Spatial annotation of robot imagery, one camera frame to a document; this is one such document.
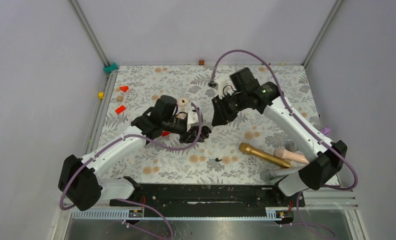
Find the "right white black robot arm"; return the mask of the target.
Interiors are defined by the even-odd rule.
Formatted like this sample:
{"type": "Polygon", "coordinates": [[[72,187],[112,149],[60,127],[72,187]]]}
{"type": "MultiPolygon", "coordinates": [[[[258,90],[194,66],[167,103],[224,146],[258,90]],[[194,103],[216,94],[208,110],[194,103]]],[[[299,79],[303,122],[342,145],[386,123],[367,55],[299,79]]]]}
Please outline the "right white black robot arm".
{"type": "Polygon", "coordinates": [[[212,126],[227,125],[240,111],[257,110],[280,127],[309,161],[300,170],[275,183],[272,198],[277,205],[287,205],[300,191],[319,190],[342,169],[347,145],[341,140],[333,142],[314,128],[297,113],[275,83],[260,84],[247,67],[231,74],[230,80],[232,93],[226,92],[228,85],[223,79],[208,84],[218,90],[218,96],[212,99],[212,126]]]}

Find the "pink earbud charging case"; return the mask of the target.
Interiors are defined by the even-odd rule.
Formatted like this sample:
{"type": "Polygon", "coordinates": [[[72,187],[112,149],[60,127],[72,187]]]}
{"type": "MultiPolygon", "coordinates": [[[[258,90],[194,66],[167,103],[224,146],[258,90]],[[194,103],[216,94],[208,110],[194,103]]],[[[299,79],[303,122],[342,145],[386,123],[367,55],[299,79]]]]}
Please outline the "pink earbud charging case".
{"type": "Polygon", "coordinates": [[[179,107],[185,107],[189,104],[189,100],[186,97],[179,98],[177,100],[177,105],[179,107]]]}

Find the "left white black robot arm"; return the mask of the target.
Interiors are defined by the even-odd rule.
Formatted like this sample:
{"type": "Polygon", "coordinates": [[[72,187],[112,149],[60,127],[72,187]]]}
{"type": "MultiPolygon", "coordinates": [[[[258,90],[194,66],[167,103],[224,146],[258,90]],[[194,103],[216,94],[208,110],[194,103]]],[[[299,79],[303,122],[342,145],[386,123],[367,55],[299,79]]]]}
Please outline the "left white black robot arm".
{"type": "Polygon", "coordinates": [[[112,141],[82,157],[68,156],[58,182],[60,209],[85,211],[99,201],[114,199],[123,199],[130,206],[138,204],[141,186],[131,177],[103,179],[103,175],[128,154],[150,143],[170,151],[184,151],[203,143],[212,130],[203,124],[199,108],[194,103],[192,107],[184,119],[178,118],[177,100],[162,95],[112,141]]]}

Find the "black earbud case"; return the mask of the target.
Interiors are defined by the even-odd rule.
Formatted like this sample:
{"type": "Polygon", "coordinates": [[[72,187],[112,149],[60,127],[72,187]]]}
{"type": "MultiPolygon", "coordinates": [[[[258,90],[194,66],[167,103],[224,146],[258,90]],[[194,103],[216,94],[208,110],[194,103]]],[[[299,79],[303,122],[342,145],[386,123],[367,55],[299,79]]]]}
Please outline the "black earbud case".
{"type": "Polygon", "coordinates": [[[203,125],[201,127],[200,137],[198,141],[204,142],[206,139],[209,138],[211,133],[212,133],[212,129],[206,125],[203,125]]]}

